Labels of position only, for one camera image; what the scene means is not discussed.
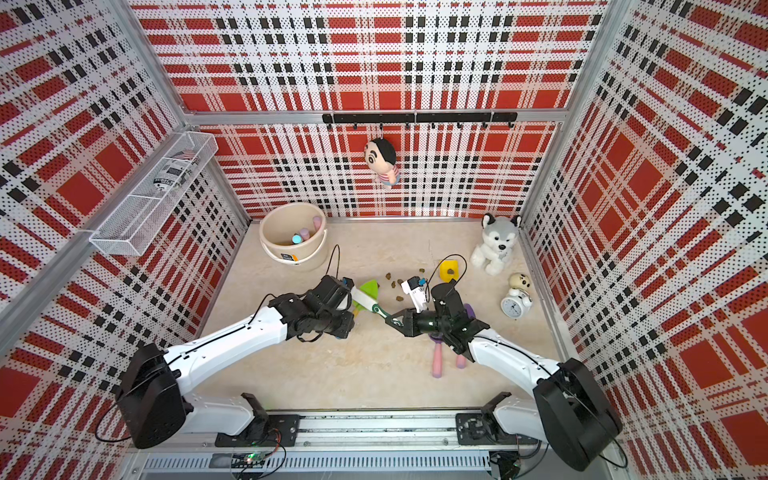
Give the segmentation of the green white scrub brush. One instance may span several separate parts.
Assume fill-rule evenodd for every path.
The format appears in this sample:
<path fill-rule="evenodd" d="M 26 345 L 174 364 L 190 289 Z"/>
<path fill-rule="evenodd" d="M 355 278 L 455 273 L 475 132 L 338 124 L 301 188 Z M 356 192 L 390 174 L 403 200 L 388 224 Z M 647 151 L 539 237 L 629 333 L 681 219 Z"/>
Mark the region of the green white scrub brush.
<path fill-rule="evenodd" d="M 361 307 L 364 310 L 378 315 L 383 319 L 386 319 L 389 316 L 389 314 L 380 307 L 376 299 L 357 287 L 354 287 L 351 290 L 351 298 L 358 307 Z"/>

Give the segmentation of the green pointed trowel yellow handle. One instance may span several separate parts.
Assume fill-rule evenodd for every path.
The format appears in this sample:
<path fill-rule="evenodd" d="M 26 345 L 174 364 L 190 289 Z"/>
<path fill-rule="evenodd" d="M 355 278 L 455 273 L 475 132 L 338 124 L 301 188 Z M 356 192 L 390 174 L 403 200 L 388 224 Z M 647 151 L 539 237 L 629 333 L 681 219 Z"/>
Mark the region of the green pointed trowel yellow handle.
<path fill-rule="evenodd" d="M 353 314 L 358 315 L 365 310 L 374 314 L 379 313 L 378 306 L 378 282 L 369 280 L 366 283 L 352 288 Z"/>

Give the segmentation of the purple pointed trowel pink handle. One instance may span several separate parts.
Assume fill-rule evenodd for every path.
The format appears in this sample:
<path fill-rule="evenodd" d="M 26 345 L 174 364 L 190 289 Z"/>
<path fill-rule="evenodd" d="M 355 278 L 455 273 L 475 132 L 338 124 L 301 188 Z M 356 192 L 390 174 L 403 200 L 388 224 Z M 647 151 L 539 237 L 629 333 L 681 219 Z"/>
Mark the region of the purple pointed trowel pink handle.
<path fill-rule="evenodd" d="M 431 374 L 434 378 L 441 378 L 443 375 L 443 342 L 437 336 L 430 336 L 434 343 Z"/>

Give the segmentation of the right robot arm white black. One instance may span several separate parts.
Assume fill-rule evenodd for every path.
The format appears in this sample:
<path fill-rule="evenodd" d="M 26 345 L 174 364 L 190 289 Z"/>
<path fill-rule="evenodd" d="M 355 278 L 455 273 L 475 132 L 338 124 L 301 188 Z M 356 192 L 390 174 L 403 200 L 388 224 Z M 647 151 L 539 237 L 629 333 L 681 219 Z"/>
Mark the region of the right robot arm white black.
<path fill-rule="evenodd" d="M 432 289 L 432 310 L 412 307 L 390 314 L 375 306 L 372 312 L 405 337 L 437 336 L 457 355 L 524 390 L 531 397 L 527 403 L 506 393 L 490 403 L 491 424 L 503 434 L 539 440 L 572 469 L 586 470 L 623 429 L 592 373 L 575 358 L 558 362 L 505 339 L 468 313 L 455 285 Z"/>

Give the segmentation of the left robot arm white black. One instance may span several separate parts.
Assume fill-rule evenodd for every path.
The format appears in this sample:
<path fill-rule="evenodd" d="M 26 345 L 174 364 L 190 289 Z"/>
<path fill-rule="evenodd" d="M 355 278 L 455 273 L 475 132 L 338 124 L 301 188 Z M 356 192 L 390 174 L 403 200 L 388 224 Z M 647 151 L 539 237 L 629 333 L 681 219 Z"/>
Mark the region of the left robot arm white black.
<path fill-rule="evenodd" d="M 168 348 L 139 348 L 116 395 L 133 446 L 149 449 L 177 434 L 213 433 L 224 446 L 265 437 L 269 417 L 254 395 L 217 399 L 196 394 L 196 388 L 246 357 L 291 339 L 347 338 L 359 295 L 352 279 L 325 275 L 303 294 L 266 297 L 252 315 L 207 336 Z"/>

